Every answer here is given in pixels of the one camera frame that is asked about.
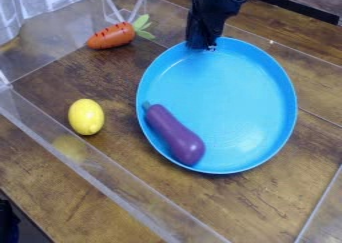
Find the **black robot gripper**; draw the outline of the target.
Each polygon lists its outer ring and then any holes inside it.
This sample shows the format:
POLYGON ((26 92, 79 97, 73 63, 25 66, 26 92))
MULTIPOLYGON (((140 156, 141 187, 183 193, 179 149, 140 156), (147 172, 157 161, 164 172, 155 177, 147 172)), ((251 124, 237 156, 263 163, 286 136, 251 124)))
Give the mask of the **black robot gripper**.
POLYGON ((187 16, 185 42, 192 49, 216 46, 225 20, 239 13, 247 0, 191 0, 187 16))

